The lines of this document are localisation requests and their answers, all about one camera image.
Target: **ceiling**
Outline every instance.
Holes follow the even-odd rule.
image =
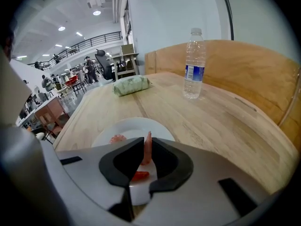
[[[106,28],[117,22],[114,20],[114,5],[112,0],[56,0],[51,6],[46,6],[45,0],[26,0],[16,14],[21,29],[16,31],[13,56],[27,56],[22,59],[26,64],[48,61],[53,54],[65,50],[65,46],[107,33]],[[99,16],[93,15],[96,10],[101,11]],[[61,26],[66,29],[60,32],[58,28]],[[115,26],[114,30],[120,31],[120,26]]]
[[[104,50],[106,53],[111,54],[112,56],[114,55],[118,55],[120,53],[120,46],[116,46],[116,47],[111,47],[111,48],[107,48]],[[95,60],[95,52],[92,52],[90,54],[86,54],[85,56],[89,56],[91,59]],[[83,57],[75,59],[73,61],[70,62],[71,68],[74,68],[76,65],[79,64],[83,64],[86,61],[83,59]],[[57,70],[53,71],[51,74],[59,74],[61,75],[62,73],[65,73],[65,69],[68,69],[67,65],[64,65],[60,68],[58,68]]]

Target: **curved wooden panel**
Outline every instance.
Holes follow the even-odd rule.
[[[243,42],[208,40],[206,49],[203,82],[247,99],[279,124],[294,95],[299,65],[275,51]],[[156,73],[168,71],[184,76],[185,52],[186,43],[159,49],[155,51],[155,65],[146,61],[146,71],[151,66]],[[300,121],[295,121],[294,126],[300,129]],[[298,130],[290,135],[289,128],[282,126],[294,142]]]

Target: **black office chair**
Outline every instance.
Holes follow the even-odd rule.
[[[97,54],[95,54],[95,58],[97,59],[100,65],[100,73],[104,77],[105,80],[113,80],[115,81],[115,73],[112,72],[112,66],[110,65],[107,57],[105,56],[105,52],[103,50],[97,50]]]

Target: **ceiling light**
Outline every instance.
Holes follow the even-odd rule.
[[[93,12],[93,15],[95,15],[95,16],[98,16],[98,15],[100,15],[101,14],[101,11],[95,11],[95,12]]]

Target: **white plate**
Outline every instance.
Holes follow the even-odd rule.
[[[174,141],[173,135],[159,122],[148,118],[134,117],[118,121],[113,126],[104,129],[96,138],[92,147],[107,145],[111,138],[118,134],[124,135],[127,139],[144,137],[145,140],[149,131],[151,131],[152,137]],[[157,171],[153,161],[146,166],[140,165],[137,171],[148,171],[150,173],[146,180],[130,182],[132,204],[142,205],[148,203],[151,199],[149,186],[151,182],[157,180]]]

